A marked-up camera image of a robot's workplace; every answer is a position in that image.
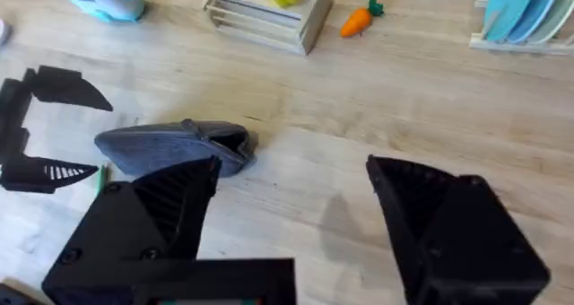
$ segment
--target toy carrot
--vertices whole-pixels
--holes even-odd
[[[354,11],[349,20],[341,28],[341,37],[351,37],[369,27],[373,17],[383,14],[383,5],[377,0],[369,1],[369,8],[361,8]]]

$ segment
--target wooden table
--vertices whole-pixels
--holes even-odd
[[[93,136],[136,120],[257,131],[258,162],[221,181],[200,257],[296,257],[300,304],[404,304],[368,154],[480,174],[552,269],[537,304],[574,300],[571,57],[469,49],[474,0],[380,0],[387,15],[352,39],[339,28],[369,0],[336,0],[309,57],[216,34],[203,0],[148,1],[117,26],[66,0],[0,0],[15,27],[1,78],[80,70],[116,108],[34,101],[28,155],[101,164]],[[38,288],[95,189],[0,192],[0,275]]]

